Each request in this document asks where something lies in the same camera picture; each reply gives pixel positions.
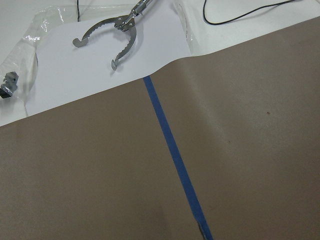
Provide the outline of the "white paper sheet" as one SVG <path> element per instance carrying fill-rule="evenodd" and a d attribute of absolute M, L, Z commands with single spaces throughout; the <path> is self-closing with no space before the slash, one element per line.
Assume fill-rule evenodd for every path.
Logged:
<path fill-rule="evenodd" d="M 87 45 L 73 45 L 96 22 L 55 27 L 38 45 L 37 75 L 26 101 L 29 116 L 146 77 L 191 54 L 172 0 L 153 1 L 136 18 L 135 43 L 116 70 L 111 63 L 128 44 L 127 32 L 107 24 L 92 33 Z"/>

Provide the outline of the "clear plastic bag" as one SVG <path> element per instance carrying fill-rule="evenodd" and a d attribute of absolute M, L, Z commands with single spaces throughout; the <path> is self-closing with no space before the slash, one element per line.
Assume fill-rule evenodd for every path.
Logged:
<path fill-rule="evenodd" d="M 0 124 L 5 125 L 27 114 L 26 102 L 35 83 L 38 71 L 37 47 L 43 38 L 55 27 L 73 23 L 80 18 L 79 6 L 49 6 L 38 12 L 26 32 L 0 65 L 0 85 L 9 72 L 19 76 L 17 90 L 12 97 L 0 97 Z"/>

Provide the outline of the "black tripod pole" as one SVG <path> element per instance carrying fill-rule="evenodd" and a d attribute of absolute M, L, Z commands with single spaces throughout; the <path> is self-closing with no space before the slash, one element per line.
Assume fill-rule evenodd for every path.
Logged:
<path fill-rule="evenodd" d="M 8 72 L 4 79 L 3 84 L 0 86 L 0 97 L 2 99 L 10 98 L 13 93 L 18 89 L 19 76 L 15 71 Z"/>

